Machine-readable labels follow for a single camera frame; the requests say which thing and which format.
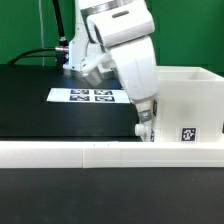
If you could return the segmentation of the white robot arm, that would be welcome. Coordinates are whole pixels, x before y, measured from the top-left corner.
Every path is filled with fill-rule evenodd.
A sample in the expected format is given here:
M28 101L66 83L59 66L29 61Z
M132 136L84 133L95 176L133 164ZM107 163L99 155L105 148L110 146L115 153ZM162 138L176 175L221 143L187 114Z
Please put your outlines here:
M155 25L144 0L75 0L76 31L68 47L67 74L97 85L113 71L142 123L151 120L158 92L151 38Z

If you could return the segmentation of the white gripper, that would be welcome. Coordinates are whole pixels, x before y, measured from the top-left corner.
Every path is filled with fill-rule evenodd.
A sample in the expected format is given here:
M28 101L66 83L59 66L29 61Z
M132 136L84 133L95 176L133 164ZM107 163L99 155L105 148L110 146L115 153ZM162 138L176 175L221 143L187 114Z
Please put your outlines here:
M81 74L90 77L102 64L112 67L129 99L137 105L142 123L152 119L151 100L158 92L158 76L152 40L143 36L106 49L105 53L91 54L81 63Z

